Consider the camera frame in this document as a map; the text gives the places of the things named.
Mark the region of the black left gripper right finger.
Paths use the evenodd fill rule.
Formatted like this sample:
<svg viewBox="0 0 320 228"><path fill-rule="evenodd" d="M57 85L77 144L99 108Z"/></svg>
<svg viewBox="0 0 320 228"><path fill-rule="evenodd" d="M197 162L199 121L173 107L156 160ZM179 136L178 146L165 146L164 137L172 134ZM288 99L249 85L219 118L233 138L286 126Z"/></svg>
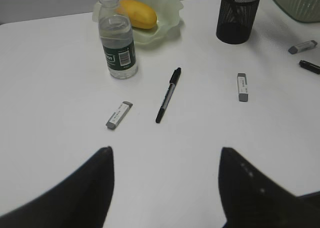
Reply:
<svg viewBox="0 0 320 228"><path fill-rule="evenodd" d="M320 193L295 196L235 149L221 150L218 189L225 227L319 227Z"/></svg>

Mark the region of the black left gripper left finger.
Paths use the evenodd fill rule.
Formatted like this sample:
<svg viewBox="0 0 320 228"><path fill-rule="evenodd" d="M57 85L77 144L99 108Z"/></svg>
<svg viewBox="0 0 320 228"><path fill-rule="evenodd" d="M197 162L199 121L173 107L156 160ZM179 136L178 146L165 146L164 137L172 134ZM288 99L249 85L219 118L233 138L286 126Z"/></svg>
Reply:
<svg viewBox="0 0 320 228"><path fill-rule="evenodd" d="M70 176L0 217L1 227L103 227L114 192L113 149L103 147Z"/></svg>

